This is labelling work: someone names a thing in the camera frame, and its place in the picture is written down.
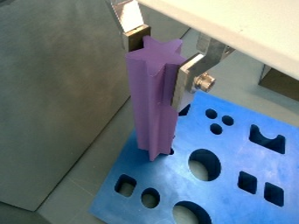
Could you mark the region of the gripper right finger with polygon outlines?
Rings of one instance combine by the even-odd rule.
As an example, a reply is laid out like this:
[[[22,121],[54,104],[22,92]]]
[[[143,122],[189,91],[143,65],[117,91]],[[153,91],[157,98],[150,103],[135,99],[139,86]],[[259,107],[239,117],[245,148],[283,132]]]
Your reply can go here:
[[[197,91],[210,92],[217,79],[210,70],[235,51],[215,38],[201,33],[197,48],[199,52],[182,64],[173,93],[173,107],[181,112],[193,101]]]

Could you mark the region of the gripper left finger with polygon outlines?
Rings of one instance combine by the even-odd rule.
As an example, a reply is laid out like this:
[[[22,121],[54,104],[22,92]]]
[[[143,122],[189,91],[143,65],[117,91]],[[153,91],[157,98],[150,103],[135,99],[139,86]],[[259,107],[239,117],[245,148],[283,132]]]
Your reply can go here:
[[[127,52],[145,47],[143,37],[151,35],[137,0],[106,0],[117,20],[123,46]]]

